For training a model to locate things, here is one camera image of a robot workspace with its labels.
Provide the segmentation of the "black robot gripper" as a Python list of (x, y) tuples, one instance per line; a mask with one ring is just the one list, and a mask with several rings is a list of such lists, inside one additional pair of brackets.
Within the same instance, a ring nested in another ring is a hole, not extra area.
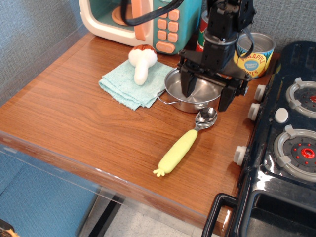
[(246, 94), (251, 77), (233, 62), (239, 35), (238, 33), (230, 39), (220, 39), (205, 33), (202, 52), (184, 49), (179, 52), (178, 69), (181, 74), (182, 94), (185, 97), (193, 93), (198, 77), (220, 80), (220, 75), (229, 78), (223, 80), (225, 85), (220, 95), (219, 112), (226, 111), (235, 96)]

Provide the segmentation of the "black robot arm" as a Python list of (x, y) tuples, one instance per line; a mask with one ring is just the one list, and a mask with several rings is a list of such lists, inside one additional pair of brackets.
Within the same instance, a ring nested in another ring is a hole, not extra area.
[(244, 95), (251, 76), (233, 61), (239, 35), (251, 37), (247, 26), (252, 24), (256, 10), (251, 0), (209, 0), (208, 25), (204, 31), (202, 52), (181, 50), (178, 69), (182, 94), (189, 97), (195, 89), (197, 78), (221, 80), (218, 110), (224, 112), (235, 96)]

